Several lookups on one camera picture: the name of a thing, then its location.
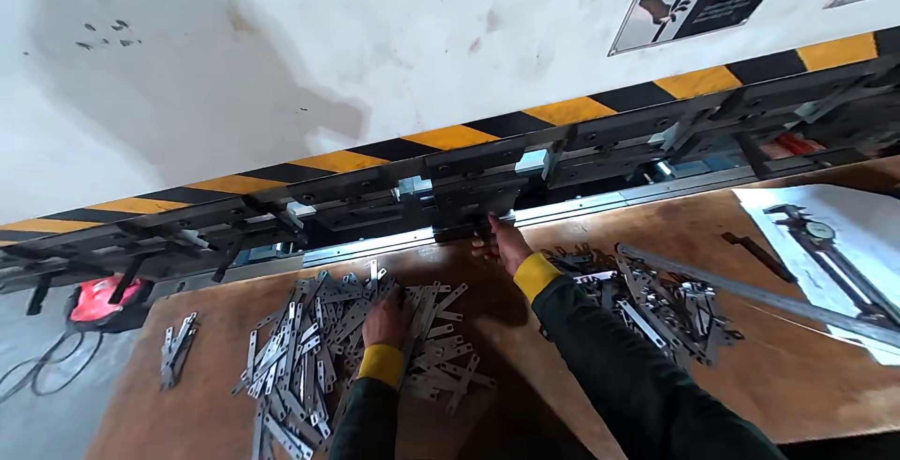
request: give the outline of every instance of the brown work table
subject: brown work table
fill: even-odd
[[[900,157],[842,166],[741,187],[831,183],[886,192],[900,183]],[[606,211],[523,229],[539,248],[588,243],[612,252],[626,242],[758,285],[803,298],[745,249],[721,237],[730,231],[771,247],[729,189]],[[467,241],[433,244],[378,256],[403,285],[466,282],[470,290],[452,309],[465,315],[458,328],[481,355],[479,372],[498,379],[496,392],[473,391],[456,416],[430,402],[403,397],[398,457],[466,457],[503,437],[540,433],[570,437],[554,414],[598,457],[621,457],[553,345],[537,333],[511,279],[469,255]],[[231,282],[158,301],[121,375],[115,395],[86,458],[249,458],[253,400],[231,397],[246,363],[248,333],[284,302],[295,279],[323,268],[332,275],[360,274],[351,261]],[[717,300],[746,337],[723,348],[713,369],[694,363],[697,383],[775,442],[843,437],[900,429],[900,368],[882,366],[863,349],[828,339],[765,313],[729,293]],[[199,312],[201,327],[174,389],[159,392],[159,348],[168,326]],[[821,329],[787,313],[782,317]]]

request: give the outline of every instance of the dark green sleeve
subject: dark green sleeve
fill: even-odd
[[[329,459],[393,460],[398,400],[397,390],[388,383],[372,377],[357,379],[350,388]]]
[[[784,458],[569,277],[550,282],[532,309],[630,460]]]

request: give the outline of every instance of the worker's arm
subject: worker's arm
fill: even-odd
[[[399,289],[372,306],[363,324],[366,351],[350,388],[346,412],[335,432],[329,458],[391,460],[397,438],[397,386],[403,370],[402,346],[409,323]]]
[[[491,224],[496,256],[628,458],[784,458],[755,426],[533,254],[517,229]],[[473,252],[485,254],[479,246]]]

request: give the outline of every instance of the yellow cuff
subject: yellow cuff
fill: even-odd
[[[547,284],[559,275],[563,275],[563,273],[556,270],[556,267],[551,265],[544,255],[534,253],[525,258],[516,270],[516,275],[512,276],[512,280],[528,297],[528,303],[531,303],[534,302],[534,297],[543,292]]]
[[[363,361],[359,363],[359,375],[356,379],[374,377],[396,387],[402,371],[403,353],[399,349],[387,344],[372,344],[363,353]]]

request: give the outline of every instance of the hand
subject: hand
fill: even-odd
[[[412,318],[412,303],[404,300],[402,289],[395,287],[388,296],[369,309],[369,315],[363,323],[363,343],[366,347],[387,344],[403,349],[406,330]]]
[[[493,212],[488,214],[488,222],[493,236],[489,244],[485,244],[480,238],[473,240],[472,245],[475,248],[472,249],[472,256],[484,256],[488,261],[500,263],[507,273],[513,276],[522,262],[533,255],[534,251],[525,242],[518,228],[502,224]]]

